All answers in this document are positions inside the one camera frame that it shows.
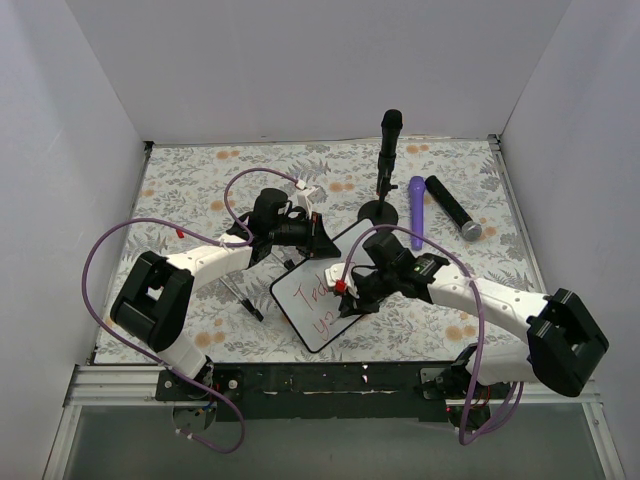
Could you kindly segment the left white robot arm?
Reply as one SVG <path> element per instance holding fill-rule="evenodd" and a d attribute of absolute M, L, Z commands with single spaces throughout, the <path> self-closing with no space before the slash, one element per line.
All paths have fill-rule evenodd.
<path fill-rule="evenodd" d="M 115 324 L 180 372 L 178 387 L 193 400 L 205 398 L 213 386 L 211 373 L 204 369 L 208 358 L 183 332 L 193 293 L 253 267 L 275 245 L 294 247 L 312 260 L 341 256 L 325 231 L 322 215 L 303 206 L 293 208 L 287 194 L 275 188 L 262 190 L 253 210 L 219 241 L 219 246 L 166 257 L 151 251 L 141 254 L 110 312 Z"/>

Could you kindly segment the small black-framed whiteboard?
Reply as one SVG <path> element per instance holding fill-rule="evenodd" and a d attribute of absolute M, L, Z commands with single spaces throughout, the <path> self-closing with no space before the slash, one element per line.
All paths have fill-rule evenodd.
<path fill-rule="evenodd" d="M 341 298 L 327 285 L 325 270 L 343 263 L 357 238 L 373 224 L 360 220 L 341 232 L 334 243 L 340 258 L 305 260 L 276 279 L 270 293 L 304 346 L 317 353 L 356 323 L 362 315 L 339 317 Z"/>

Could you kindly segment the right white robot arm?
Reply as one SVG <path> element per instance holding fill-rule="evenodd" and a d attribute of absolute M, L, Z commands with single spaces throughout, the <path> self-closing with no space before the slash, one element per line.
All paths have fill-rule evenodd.
<path fill-rule="evenodd" d="M 414 256 L 389 231 L 371 235 L 363 248 L 372 262 L 367 274 L 345 263 L 325 271 L 341 298 L 341 317 L 376 313 L 399 293 L 474 315 L 518 338 L 516 344 L 466 348 L 436 381 L 447 394 L 471 398 L 493 384 L 525 382 L 577 397 L 609 348 L 584 302 L 569 290 L 543 294 L 472 279 L 442 256 Z"/>

